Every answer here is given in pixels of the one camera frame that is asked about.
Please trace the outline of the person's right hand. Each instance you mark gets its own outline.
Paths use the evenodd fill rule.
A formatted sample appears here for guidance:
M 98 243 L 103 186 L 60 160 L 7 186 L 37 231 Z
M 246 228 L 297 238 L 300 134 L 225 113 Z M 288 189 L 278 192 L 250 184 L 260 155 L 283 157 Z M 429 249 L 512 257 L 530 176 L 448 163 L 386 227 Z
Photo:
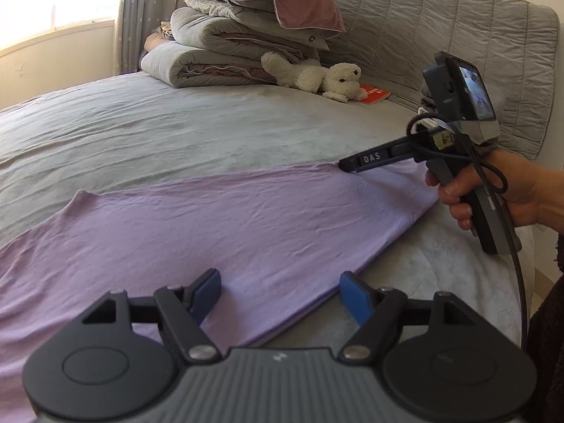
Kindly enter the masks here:
M 486 162 L 506 177 L 508 189 L 503 194 L 517 226 L 544 225 L 558 234 L 564 232 L 564 173 L 532 163 L 516 154 L 497 149 L 489 153 Z M 463 196 L 483 184 L 475 168 L 464 167 L 446 186 L 436 176 L 425 174 L 425 183 L 436 186 L 440 202 L 446 205 L 459 228 L 472 228 L 472 209 Z

